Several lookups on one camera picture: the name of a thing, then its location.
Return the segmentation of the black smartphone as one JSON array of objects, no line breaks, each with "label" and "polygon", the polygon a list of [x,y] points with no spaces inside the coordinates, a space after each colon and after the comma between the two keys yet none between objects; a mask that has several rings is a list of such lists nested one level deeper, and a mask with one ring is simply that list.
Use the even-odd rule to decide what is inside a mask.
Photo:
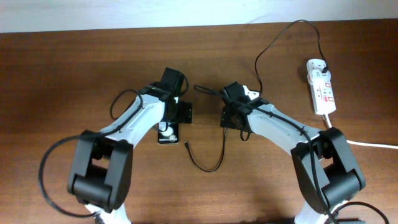
[{"label": "black smartphone", "polygon": [[179,124],[160,122],[158,124],[158,143],[159,144],[178,144],[179,143]]}]

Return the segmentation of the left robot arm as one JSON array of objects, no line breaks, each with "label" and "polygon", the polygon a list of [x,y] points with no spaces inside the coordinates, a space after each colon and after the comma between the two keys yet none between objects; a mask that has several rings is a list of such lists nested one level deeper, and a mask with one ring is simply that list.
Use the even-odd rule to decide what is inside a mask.
[{"label": "left robot arm", "polygon": [[67,190],[95,223],[129,223],[124,207],[131,185],[133,150],[156,124],[174,123],[183,110],[182,83],[160,81],[136,92],[135,100],[109,126],[83,131],[76,143]]}]

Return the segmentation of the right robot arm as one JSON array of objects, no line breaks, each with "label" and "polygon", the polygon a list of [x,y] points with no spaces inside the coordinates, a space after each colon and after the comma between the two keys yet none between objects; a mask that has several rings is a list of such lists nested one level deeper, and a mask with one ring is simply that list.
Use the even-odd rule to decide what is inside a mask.
[{"label": "right robot arm", "polygon": [[305,200],[294,223],[337,223],[334,213],[366,186],[345,135],[299,123],[261,98],[224,103],[223,126],[262,136],[291,156]]}]

